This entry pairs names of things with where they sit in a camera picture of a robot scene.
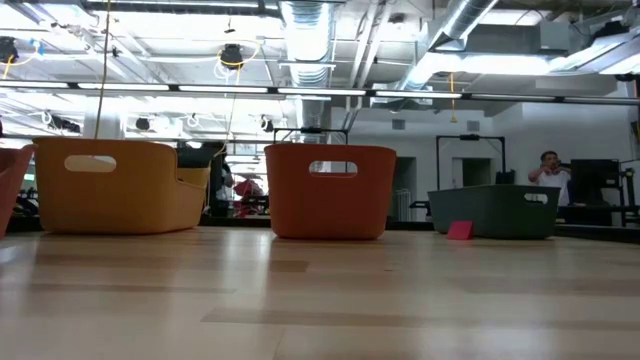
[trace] red basket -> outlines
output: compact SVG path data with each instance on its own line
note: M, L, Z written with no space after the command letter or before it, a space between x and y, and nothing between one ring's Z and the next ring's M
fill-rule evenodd
M396 153L377 146L279 144L265 149L271 227L297 239L375 239L384 232ZM317 173L315 161L357 173Z

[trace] ceiling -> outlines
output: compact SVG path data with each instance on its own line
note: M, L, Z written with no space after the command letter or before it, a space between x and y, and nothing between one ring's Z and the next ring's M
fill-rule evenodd
M180 1L138 1L138 11L113 11L107 54L107 82L170 83L170 84L229 84L291 86L289 67L281 63L287 59L287 44L282 21L273 17L211 15L158 12L160 5L178 9ZM553 21L567 21L582 17L601 16L626 11L629 1L502 1L481 21L481 24L533 26L545 16ZM66 82L99 82L103 75L103 44L105 42L106 12L97 1L41 1L41 6L0 2L0 36L17 39L20 62L33 56L21 66L11 66L7 80L47 80ZM359 36L359 25L372 6L370 0L349 0L338 5L334 15L335 37L331 42L330 87L353 87L354 59L361 42L370 51L374 39L379 47L368 73L362 70L366 87L398 81L416 59L415 40L429 21L443 15L446 0L396 0L390 7L390 21L373 23L371 37ZM241 45L245 59L252 58L240 72L224 70L218 54L225 44ZM34 44L41 44L36 50ZM360 68L366 67L368 56L362 56ZM448 76L431 77L428 83L435 90L550 94L555 92L576 95L605 95L615 89L615 80L602 75L572 77L540 77L456 72ZM109 96L109 109L129 114L131 137L224 138L228 129L232 136L270 139L260 127L260 120L268 118L275 126L296 126L295 102L290 99L180 98L160 96ZM344 106L334 100L332 106ZM95 98L82 94L33 93L15 90L0 92L0 114L5 133L9 135L67 134L46 124L48 114L54 114L80 125L84 113L97 106ZM409 124L419 133L429 134L438 121L448 123L450 100L438 100L430 106L435 114L431 125L420 127L422 112L404 110ZM469 118L490 118L501 109L492 102L457 101L456 108L469 111ZM172 131L140 132L135 128L138 117L162 118L164 122L181 122ZM333 111L333 124L344 115ZM384 134L390 131L390 117L385 109L363 109L353 127L362 134Z

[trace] wooden table surface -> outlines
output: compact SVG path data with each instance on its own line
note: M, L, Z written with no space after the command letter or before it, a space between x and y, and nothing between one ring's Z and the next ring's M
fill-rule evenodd
M0 240L0 359L640 359L640 247L293 241L265 229Z

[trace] person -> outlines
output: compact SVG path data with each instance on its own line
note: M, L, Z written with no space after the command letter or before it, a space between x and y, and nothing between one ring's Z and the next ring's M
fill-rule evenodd
M555 151L545 151L540 156L540 167L529 173L529 181L539 186L560 188L558 206L569 205L567 184L571 180L571 170L562 167Z

